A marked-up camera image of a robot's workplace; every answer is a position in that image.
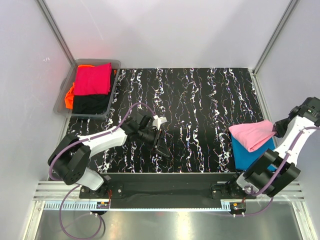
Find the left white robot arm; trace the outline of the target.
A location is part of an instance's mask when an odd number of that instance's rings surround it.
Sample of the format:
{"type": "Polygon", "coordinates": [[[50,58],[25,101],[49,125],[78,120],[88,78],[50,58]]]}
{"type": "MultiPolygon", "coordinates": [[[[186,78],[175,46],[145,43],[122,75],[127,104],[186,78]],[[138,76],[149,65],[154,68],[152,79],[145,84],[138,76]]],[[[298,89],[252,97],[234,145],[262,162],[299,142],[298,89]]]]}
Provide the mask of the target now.
{"type": "Polygon", "coordinates": [[[96,198],[103,198],[110,190],[110,181],[87,166],[90,158],[134,141],[141,141],[151,152],[168,158],[170,151],[163,129],[166,122],[166,117],[139,114],[100,133],[86,136],[68,134],[48,159],[50,171],[66,185],[81,185],[96,198]]]}

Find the pink t shirt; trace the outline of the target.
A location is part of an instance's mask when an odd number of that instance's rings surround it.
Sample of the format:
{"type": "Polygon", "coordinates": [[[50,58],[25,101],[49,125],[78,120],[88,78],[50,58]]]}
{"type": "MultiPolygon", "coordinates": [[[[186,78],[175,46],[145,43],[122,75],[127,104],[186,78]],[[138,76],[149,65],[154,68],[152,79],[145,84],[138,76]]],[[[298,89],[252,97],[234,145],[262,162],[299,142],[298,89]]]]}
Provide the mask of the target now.
{"type": "Polygon", "coordinates": [[[248,151],[255,152],[276,135],[274,125],[269,120],[243,123],[229,127],[231,135],[248,151]]]}

